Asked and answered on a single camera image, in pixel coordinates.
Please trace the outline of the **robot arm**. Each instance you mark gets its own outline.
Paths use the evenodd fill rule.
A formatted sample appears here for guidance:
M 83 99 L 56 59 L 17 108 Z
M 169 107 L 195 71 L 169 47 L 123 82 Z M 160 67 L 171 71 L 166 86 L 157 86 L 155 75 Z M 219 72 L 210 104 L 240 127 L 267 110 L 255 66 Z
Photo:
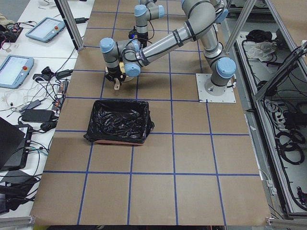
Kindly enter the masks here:
M 164 8 L 151 0 L 141 0 L 134 8 L 136 38 L 116 42 L 106 37 L 100 41 L 106 64 L 105 77 L 113 83 L 123 82 L 126 77 L 137 77 L 142 67 L 186 43 L 200 40 L 212 70 L 209 86 L 225 88 L 235 73 L 236 64 L 225 56 L 223 44 L 218 41 L 213 26 L 228 15 L 224 1 L 183 0 L 181 8 L 187 17 L 183 26 L 148 46 L 148 22 L 163 17 Z
M 128 38 L 137 40 L 141 48 L 147 47 L 150 38 L 148 37 L 148 23 L 152 20 L 164 17 L 165 9 L 163 5 L 156 4 L 155 0 L 140 0 L 134 7 L 135 25 L 129 32 Z

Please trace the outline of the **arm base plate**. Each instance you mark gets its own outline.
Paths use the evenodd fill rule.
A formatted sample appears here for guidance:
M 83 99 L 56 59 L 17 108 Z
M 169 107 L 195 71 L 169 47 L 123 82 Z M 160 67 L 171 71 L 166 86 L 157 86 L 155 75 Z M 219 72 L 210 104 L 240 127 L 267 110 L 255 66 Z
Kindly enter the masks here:
M 219 87 L 211 82 L 211 74 L 197 73 L 196 83 L 200 103 L 236 103 L 230 81 L 226 86 Z

